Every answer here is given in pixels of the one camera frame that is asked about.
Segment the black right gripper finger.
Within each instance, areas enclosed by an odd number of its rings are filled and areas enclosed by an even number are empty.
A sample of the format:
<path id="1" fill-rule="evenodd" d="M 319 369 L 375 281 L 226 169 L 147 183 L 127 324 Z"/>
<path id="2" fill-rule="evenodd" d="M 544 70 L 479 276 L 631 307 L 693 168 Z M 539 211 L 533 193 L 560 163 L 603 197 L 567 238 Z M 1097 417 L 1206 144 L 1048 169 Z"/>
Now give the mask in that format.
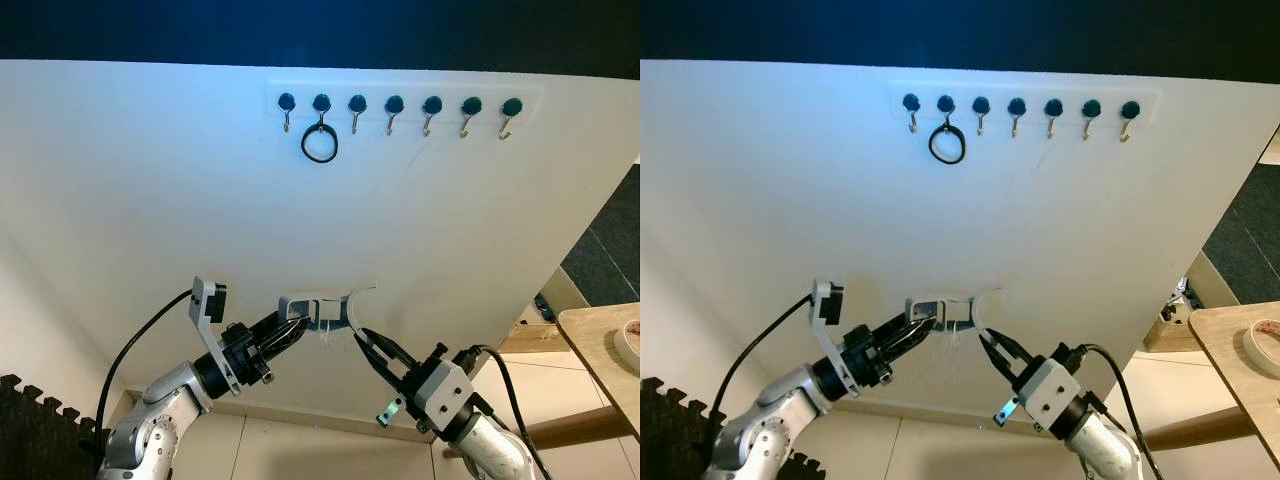
<path id="1" fill-rule="evenodd" d="M 401 380 L 393 374 L 387 360 L 378 353 L 376 348 L 372 346 L 362 346 L 362 352 L 371 369 L 392 388 L 392 390 L 399 392 Z"/>
<path id="2" fill-rule="evenodd" d="M 372 329 L 360 328 L 356 340 L 366 358 L 375 366 L 387 366 L 388 358 L 399 361 L 407 369 L 413 369 L 419 365 L 397 342 Z"/>
<path id="3" fill-rule="evenodd" d="M 980 333 L 982 347 L 997 369 L 1011 369 L 1011 360 L 1023 361 L 1028 367 L 1037 365 L 1036 356 L 1028 353 L 1016 340 L 1004 333 Z"/>
<path id="4" fill-rule="evenodd" d="M 997 347 L 986 347 L 986 353 L 995 369 L 1010 383 L 1011 390 L 1020 390 L 1019 372 L 1012 369 L 1010 360 Z"/>

